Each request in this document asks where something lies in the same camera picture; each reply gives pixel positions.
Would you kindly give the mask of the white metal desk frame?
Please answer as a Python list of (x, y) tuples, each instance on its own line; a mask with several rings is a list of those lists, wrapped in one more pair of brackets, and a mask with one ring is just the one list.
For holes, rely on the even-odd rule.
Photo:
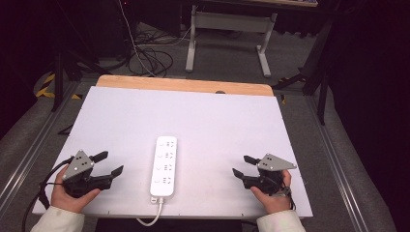
[(200, 12), (196, 5), (193, 5), (190, 12), (190, 43), (188, 47), (185, 70), (188, 73), (191, 73), (193, 71), (196, 46), (195, 31), (197, 29), (231, 30), (264, 34), (263, 43), (256, 47), (256, 53), (263, 75), (266, 78), (271, 77), (272, 74), (265, 52), (271, 39), (277, 16), (277, 14), (271, 14), (270, 17), (262, 17), (250, 15), (204, 13)]

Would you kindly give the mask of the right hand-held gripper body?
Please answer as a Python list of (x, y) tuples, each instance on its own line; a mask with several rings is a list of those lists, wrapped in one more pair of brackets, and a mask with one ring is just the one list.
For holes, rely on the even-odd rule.
[(282, 171), (296, 168), (294, 163), (272, 154), (266, 154), (255, 166), (259, 175), (257, 177), (245, 176), (242, 180), (244, 187), (246, 189), (257, 187), (269, 195), (277, 194), (285, 189)]

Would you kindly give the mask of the white power strip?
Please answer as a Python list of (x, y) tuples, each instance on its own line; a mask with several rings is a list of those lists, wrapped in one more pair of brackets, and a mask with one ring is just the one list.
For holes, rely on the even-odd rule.
[(177, 156), (177, 138), (160, 136), (156, 142), (150, 194), (168, 197), (174, 192)]

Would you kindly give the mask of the black metal stand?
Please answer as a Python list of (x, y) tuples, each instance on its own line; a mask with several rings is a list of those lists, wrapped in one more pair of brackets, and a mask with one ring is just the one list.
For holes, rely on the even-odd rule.
[(322, 125), (325, 124), (324, 113), (329, 86), (329, 77), (326, 74), (326, 69), (330, 64), (330, 61), (326, 57), (326, 49), (329, 47), (328, 38), (331, 34), (334, 20), (335, 18), (333, 16), (327, 18), (305, 64), (300, 68), (300, 72), (288, 79), (279, 81), (278, 84), (272, 86), (273, 90), (281, 90), (304, 79), (306, 82), (302, 88), (302, 92), (305, 96), (312, 96), (316, 89), (320, 88), (316, 114)]

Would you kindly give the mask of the wooden table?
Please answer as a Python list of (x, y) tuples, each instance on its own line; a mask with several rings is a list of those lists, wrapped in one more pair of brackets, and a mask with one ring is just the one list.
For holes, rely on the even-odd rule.
[(274, 94), (272, 88), (266, 84), (109, 74), (100, 76), (97, 81), (97, 86), (268, 97), (271, 97)]

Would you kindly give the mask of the aluminium floor rail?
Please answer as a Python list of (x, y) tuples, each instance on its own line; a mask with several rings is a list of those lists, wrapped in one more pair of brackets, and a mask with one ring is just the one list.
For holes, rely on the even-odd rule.
[(310, 113), (312, 114), (313, 121), (319, 130), (320, 138), (325, 146), (326, 158), (355, 232), (369, 232), (362, 210), (359, 207), (358, 199), (348, 183), (347, 177), (338, 159), (336, 149), (331, 141), (327, 128), (321, 124), (321, 121), (317, 116), (317, 107), (315, 105), (314, 98), (306, 97), (306, 103)]
[(0, 139), (1, 212), (13, 202), (79, 85), (75, 81), (65, 86), (63, 100), (56, 110), (52, 110), (54, 99), (40, 98)]

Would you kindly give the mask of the wooden desk top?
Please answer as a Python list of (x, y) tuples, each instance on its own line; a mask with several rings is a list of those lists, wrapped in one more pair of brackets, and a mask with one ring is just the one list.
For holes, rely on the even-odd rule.
[(264, 7), (308, 7), (318, 6), (317, 0), (200, 0), (204, 2), (239, 4)]

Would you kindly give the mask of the person's left hand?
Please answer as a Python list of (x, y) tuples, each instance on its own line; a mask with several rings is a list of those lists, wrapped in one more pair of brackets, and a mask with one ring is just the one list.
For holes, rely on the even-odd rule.
[(65, 188), (63, 187), (63, 176), (67, 169), (68, 166), (65, 165), (56, 175), (50, 203), (55, 208), (81, 214), (83, 209), (92, 202), (101, 191), (98, 188), (95, 188), (79, 198), (71, 197), (66, 193)]

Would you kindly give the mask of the white cover board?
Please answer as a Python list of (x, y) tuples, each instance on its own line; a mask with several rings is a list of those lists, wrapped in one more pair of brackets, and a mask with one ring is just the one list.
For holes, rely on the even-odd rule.
[[(175, 189), (151, 201), (156, 140), (177, 138)], [(255, 176), (244, 156), (295, 156), (274, 97), (93, 87), (58, 159), (108, 152), (94, 175), (124, 166), (109, 190), (84, 210), (119, 218), (258, 218), (263, 207), (234, 177)]]

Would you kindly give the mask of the yellow black floor tape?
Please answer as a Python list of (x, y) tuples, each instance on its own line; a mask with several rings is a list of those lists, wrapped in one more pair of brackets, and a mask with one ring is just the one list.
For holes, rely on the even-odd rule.
[(54, 81), (55, 74), (51, 73), (43, 82), (40, 90), (37, 92), (36, 97), (45, 97), (45, 98), (55, 98), (55, 94), (53, 92), (49, 92), (48, 88), (50, 87), (51, 83)]

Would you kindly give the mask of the person's right hand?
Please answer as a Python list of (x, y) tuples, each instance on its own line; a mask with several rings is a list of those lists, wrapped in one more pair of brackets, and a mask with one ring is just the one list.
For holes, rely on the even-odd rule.
[(285, 196), (269, 196), (263, 193), (257, 187), (251, 187), (250, 191), (256, 199), (262, 204), (267, 215), (288, 211), (292, 209), (290, 197)]

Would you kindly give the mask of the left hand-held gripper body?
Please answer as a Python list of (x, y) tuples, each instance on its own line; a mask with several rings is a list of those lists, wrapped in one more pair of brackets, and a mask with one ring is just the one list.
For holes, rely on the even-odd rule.
[(79, 198), (93, 189), (110, 189), (114, 178), (109, 175), (93, 177), (91, 175), (96, 162), (89, 159), (84, 151), (80, 150), (73, 157), (63, 176), (63, 187), (68, 195)]

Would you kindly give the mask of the black tripod stand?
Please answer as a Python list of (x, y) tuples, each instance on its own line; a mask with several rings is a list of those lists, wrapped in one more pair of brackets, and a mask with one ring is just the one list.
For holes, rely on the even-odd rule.
[(82, 77), (79, 63), (92, 73), (109, 74), (107, 69), (98, 65), (98, 57), (92, 47), (92, 40), (86, 31), (84, 18), (85, 0), (45, 0), (50, 10), (47, 26), (50, 29), (54, 54), (54, 105), (56, 111), (63, 103), (63, 74), (69, 80), (79, 81)]

